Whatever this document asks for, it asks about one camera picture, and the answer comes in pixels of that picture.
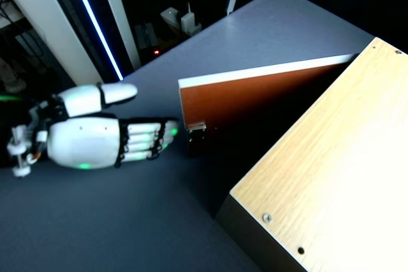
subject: black panel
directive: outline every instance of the black panel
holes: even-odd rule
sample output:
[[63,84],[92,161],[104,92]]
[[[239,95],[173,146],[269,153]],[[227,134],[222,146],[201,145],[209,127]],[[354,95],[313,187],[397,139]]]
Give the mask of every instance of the black panel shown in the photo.
[[[118,76],[82,0],[58,0],[76,35],[105,82]],[[128,54],[107,0],[88,0],[123,76],[133,72]]]

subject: screw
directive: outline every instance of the screw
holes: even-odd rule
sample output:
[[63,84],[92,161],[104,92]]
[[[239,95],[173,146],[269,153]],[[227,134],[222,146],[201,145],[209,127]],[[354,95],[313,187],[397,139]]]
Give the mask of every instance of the screw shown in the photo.
[[264,213],[262,215],[262,220],[265,223],[270,223],[272,221],[272,216],[270,215],[270,213]]

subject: white robotic hand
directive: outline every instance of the white robotic hand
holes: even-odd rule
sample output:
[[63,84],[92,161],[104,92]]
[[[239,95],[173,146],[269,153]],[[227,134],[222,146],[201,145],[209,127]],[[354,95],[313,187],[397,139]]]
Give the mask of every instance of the white robotic hand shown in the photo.
[[122,120],[98,113],[136,94],[132,84],[86,85],[65,90],[32,108],[33,121],[14,127],[7,146],[18,160],[15,176],[28,175],[30,165],[45,149],[57,164],[78,169],[119,167],[121,162],[157,158],[178,133],[177,120]]

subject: blue light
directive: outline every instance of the blue light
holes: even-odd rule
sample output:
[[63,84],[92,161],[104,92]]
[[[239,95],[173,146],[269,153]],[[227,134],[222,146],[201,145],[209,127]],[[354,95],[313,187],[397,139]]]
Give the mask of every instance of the blue light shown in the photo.
[[115,59],[113,58],[113,55],[112,55],[112,53],[111,53],[111,51],[110,51],[110,49],[109,49],[108,43],[106,42],[106,39],[105,39],[105,37],[103,36],[102,30],[101,30],[101,28],[100,28],[100,26],[99,26],[99,24],[98,24],[98,21],[96,20],[95,14],[94,14],[94,12],[92,11],[92,8],[91,8],[91,6],[89,5],[88,0],[82,0],[82,2],[84,3],[85,8],[87,9],[88,15],[89,15],[89,17],[91,18],[92,23],[94,24],[95,30],[96,30],[96,32],[98,33],[98,36],[99,36],[99,38],[100,38],[100,40],[101,40],[101,42],[102,42],[102,45],[104,46],[104,48],[105,48],[105,50],[106,50],[106,53],[107,53],[108,56],[109,56],[109,59],[110,59],[112,65],[113,65],[113,68],[115,68],[115,71],[116,71],[117,76],[119,77],[119,80],[122,81],[122,80],[123,80],[123,76],[122,76],[122,74],[120,73],[119,67],[118,67],[117,64],[116,64]]

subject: gray table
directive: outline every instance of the gray table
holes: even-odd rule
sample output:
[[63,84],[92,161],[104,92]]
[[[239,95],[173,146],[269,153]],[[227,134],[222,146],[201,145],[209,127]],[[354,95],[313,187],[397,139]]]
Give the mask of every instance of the gray table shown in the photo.
[[[179,78],[358,53],[371,39],[306,0],[254,0],[128,76],[138,97],[111,111],[181,119]],[[2,169],[0,271],[258,271],[209,212],[208,167],[181,133],[158,160],[120,169]]]

